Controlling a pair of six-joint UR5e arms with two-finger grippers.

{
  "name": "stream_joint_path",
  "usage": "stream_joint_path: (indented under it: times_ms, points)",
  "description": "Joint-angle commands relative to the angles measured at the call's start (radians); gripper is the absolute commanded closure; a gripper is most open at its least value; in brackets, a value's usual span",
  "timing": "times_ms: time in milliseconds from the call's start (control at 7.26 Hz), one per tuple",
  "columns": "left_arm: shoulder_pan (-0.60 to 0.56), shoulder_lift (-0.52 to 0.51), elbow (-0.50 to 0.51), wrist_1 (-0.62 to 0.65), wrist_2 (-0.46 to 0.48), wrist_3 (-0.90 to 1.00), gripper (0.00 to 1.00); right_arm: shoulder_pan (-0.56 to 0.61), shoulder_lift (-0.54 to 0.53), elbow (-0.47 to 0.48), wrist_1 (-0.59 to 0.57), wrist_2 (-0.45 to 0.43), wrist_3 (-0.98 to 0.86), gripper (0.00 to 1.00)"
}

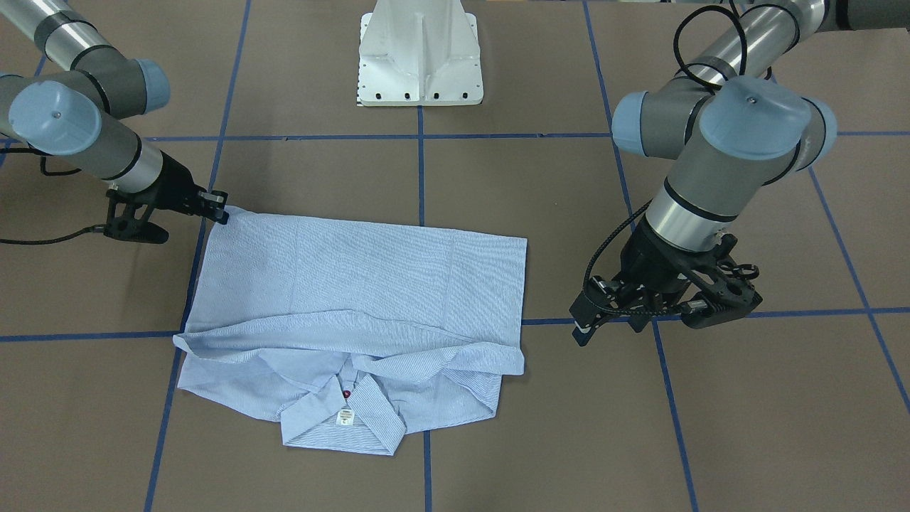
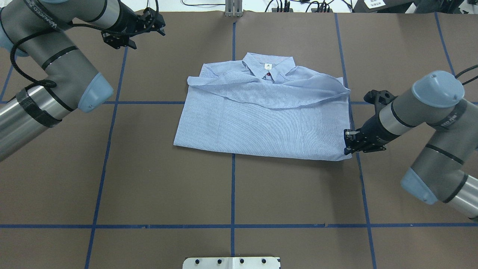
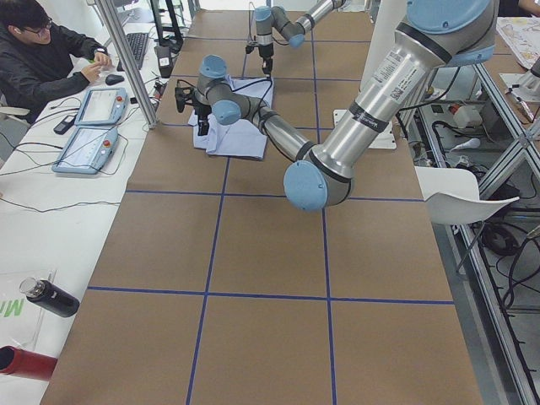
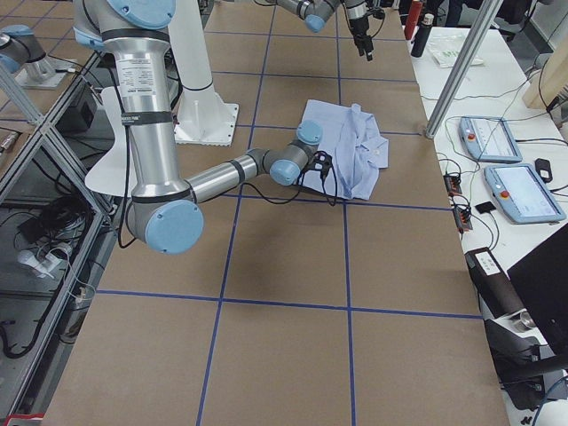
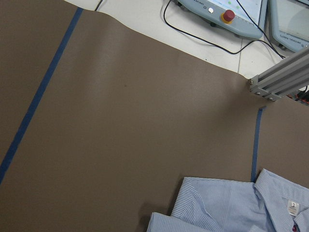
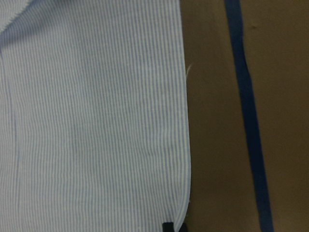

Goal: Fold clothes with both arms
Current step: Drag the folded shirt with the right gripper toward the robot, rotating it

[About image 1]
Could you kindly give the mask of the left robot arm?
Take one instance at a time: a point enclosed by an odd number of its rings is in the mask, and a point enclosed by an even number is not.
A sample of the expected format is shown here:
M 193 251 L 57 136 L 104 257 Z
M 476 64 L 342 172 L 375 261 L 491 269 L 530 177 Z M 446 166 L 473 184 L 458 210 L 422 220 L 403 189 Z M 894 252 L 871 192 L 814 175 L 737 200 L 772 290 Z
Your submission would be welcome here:
M 908 26 L 906 1 L 763 1 L 738 14 L 709 4 L 732 27 L 685 61 L 660 90 L 624 97 L 612 139 L 628 153 L 672 160 L 654 197 L 595 250 L 569 312 L 578 346 L 612 319 L 640 333 L 678 315 L 692 329 L 750 314 L 763 299 L 755 265 L 731 257 L 728 227 L 760 188 L 822 159 L 837 120 L 821 100 L 771 81 L 771 66 L 814 33 Z

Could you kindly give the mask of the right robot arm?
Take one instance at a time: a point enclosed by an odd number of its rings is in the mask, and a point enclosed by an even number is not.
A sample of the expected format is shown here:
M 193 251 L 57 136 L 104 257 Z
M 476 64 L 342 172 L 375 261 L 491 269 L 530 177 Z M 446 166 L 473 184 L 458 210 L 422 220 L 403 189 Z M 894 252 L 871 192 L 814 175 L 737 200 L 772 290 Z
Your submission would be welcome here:
M 105 221 L 77 231 L 121 242 L 162 244 L 168 231 L 152 223 L 169 210 L 226 224 L 227 194 L 195 184 L 178 160 L 156 148 L 125 119 L 168 104 L 163 69 L 149 59 L 130 59 L 97 27 L 64 1 L 4 1 L 6 17 L 61 72 L 48 77 L 2 75 L 2 134 L 19 142 L 9 153 L 69 162 L 107 185 Z

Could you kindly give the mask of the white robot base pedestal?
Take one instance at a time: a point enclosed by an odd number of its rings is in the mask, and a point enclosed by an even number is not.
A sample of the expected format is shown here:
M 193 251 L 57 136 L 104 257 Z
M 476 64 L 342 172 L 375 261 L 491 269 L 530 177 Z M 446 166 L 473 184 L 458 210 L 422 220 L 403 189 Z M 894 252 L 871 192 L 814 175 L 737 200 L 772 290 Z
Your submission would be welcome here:
M 360 17 L 358 106 L 477 106 L 484 98 L 475 14 L 461 1 L 378 1 Z

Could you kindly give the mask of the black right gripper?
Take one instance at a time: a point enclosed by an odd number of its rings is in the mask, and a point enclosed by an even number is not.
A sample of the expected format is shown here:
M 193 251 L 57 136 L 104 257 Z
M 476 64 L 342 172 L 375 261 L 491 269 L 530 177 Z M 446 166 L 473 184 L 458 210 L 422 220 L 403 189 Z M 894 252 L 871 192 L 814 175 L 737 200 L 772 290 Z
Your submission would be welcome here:
M 128 193 L 110 189 L 104 236 L 120 242 L 164 244 L 168 231 L 151 223 L 156 210 L 169 210 L 188 216 L 207 218 L 221 225 L 228 223 L 225 210 L 228 194 L 206 191 L 196 185 L 191 172 L 172 156 L 162 154 L 159 177 L 143 191 Z

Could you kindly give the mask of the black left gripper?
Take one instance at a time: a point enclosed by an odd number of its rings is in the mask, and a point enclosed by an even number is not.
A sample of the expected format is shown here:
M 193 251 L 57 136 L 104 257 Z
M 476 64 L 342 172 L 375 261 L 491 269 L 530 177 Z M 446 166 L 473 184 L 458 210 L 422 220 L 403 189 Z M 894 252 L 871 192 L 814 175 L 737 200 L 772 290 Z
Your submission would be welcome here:
M 585 347 L 601 325 L 620 318 L 634 330 L 662 316 L 678 316 L 691 329 L 744 318 L 763 297 L 753 285 L 757 266 L 732 259 L 737 242 L 725 233 L 705 252 L 687 252 L 640 221 L 621 250 L 617 275 L 604 279 L 590 274 L 572 302 L 573 339 Z

